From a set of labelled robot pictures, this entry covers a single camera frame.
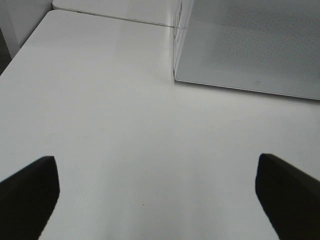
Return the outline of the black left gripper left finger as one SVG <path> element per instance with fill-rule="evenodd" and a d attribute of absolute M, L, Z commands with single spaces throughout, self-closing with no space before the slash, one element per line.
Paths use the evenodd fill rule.
<path fill-rule="evenodd" d="M 56 160 L 43 156 L 0 182 L 0 238 L 38 240 L 60 196 Z"/>

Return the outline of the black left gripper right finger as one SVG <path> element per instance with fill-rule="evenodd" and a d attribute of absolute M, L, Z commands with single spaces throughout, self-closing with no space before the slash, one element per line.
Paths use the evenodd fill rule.
<path fill-rule="evenodd" d="M 255 193 L 281 240 L 320 238 L 320 182 L 283 159 L 262 153 Z"/>

